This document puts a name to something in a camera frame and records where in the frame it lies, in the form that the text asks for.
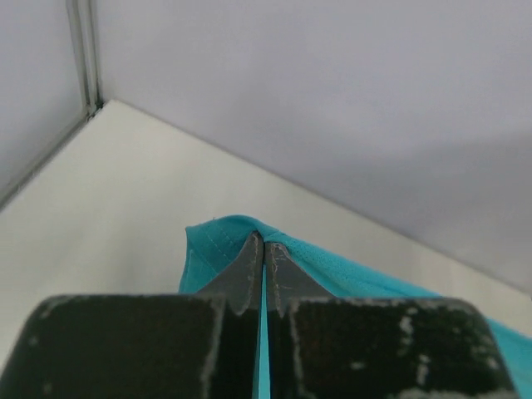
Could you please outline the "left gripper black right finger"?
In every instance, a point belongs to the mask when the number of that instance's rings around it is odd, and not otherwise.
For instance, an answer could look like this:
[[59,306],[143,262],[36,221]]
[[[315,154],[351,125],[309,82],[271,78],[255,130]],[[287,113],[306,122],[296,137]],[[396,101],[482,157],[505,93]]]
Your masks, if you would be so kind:
[[269,313],[281,318],[292,299],[333,298],[291,257],[284,244],[265,244],[266,299]]

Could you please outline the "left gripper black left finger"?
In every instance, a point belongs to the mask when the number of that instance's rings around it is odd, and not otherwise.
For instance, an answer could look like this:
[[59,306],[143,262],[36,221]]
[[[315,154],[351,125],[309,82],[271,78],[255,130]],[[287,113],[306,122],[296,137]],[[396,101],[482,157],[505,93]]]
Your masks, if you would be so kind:
[[223,295],[235,314],[257,312],[261,304],[263,238],[252,232],[235,260],[197,295]]

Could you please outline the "teal t-shirt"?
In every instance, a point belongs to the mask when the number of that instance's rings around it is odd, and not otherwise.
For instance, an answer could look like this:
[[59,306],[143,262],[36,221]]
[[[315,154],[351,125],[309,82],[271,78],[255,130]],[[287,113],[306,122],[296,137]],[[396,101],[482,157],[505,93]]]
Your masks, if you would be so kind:
[[[229,215],[185,229],[187,247],[179,293],[196,293],[232,263],[250,233],[283,244],[295,263],[339,297],[401,298],[442,295],[377,272],[285,234],[258,219]],[[531,399],[531,337],[487,318],[520,398]]]

